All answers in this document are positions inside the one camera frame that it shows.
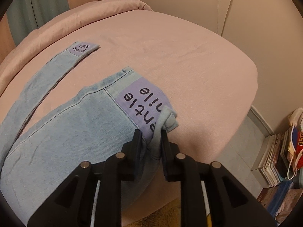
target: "yellow fabric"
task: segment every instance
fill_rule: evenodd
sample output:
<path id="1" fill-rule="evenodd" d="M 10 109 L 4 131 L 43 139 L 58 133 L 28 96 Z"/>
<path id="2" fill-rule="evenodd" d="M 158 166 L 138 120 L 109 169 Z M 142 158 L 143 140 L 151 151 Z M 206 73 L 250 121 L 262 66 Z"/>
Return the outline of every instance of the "yellow fabric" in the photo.
<path id="1" fill-rule="evenodd" d="M 180 199 L 175 199 L 146 218 L 125 227 L 180 227 L 180 213 Z M 207 227 L 212 227 L 210 214 L 207 216 Z"/>

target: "baseboard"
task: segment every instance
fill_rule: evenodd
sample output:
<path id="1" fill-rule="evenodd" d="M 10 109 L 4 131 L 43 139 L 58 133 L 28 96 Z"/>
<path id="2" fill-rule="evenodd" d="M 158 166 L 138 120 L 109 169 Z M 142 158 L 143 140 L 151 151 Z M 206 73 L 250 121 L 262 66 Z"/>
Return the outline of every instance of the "baseboard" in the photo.
<path id="1" fill-rule="evenodd" d="M 257 111 L 254 106 L 251 106 L 247 116 L 254 122 L 258 129 L 263 133 L 265 137 L 269 135 L 274 135 L 274 130 L 265 121 L 263 116 Z"/>

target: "bed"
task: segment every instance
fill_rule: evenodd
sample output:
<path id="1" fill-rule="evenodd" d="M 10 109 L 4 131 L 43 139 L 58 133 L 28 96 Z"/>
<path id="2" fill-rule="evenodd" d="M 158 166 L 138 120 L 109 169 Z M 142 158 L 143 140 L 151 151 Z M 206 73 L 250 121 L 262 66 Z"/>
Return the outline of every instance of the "bed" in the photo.
<path id="1" fill-rule="evenodd" d="M 83 87 L 130 66 L 159 87 L 178 113 L 179 125 L 168 133 L 169 140 L 195 160 L 210 163 L 244 120 L 257 91 L 254 63 L 219 35 L 153 12 L 139 0 L 92 1 L 33 30 L 5 57 L 0 64 L 0 123 L 31 77 L 76 41 L 100 48 L 57 84 L 22 133 Z M 178 183 L 166 182 L 160 166 L 144 192 L 123 210 L 122 224 L 144 218 L 178 196 Z"/>

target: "stack of books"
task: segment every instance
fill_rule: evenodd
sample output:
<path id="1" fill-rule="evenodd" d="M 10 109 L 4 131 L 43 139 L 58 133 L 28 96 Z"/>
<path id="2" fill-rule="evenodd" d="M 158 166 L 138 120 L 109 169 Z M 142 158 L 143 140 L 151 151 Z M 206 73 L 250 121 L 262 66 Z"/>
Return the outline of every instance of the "stack of books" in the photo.
<path id="1" fill-rule="evenodd" d="M 262 144 L 251 172 L 263 188 L 277 186 L 287 177 L 291 129 L 268 136 Z"/>
<path id="2" fill-rule="evenodd" d="M 294 189 L 293 185 L 292 181 L 284 181 L 276 187 L 263 189 L 257 198 L 278 225 L 287 218 L 302 196 L 303 189 Z"/>

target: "denim pants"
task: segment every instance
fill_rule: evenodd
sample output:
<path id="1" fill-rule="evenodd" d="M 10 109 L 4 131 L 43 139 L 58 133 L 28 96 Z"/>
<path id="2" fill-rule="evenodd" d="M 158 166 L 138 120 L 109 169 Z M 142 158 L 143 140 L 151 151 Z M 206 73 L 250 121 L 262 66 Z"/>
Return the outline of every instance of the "denim pants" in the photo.
<path id="1" fill-rule="evenodd" d="M 87 52 L 56 55 L 25 85 L 0 126 L 0 190 L 20 220 L 31 215 L 84 160 L 105 161 L 143 133 L 138 177 L 122 182 L 122 209 L 145 190 L 160 160 L 160 131 L 178 126 L 176 113 L 156 86 L 126 67 L 83 88 L 18 137 L 35 108 Z"/>

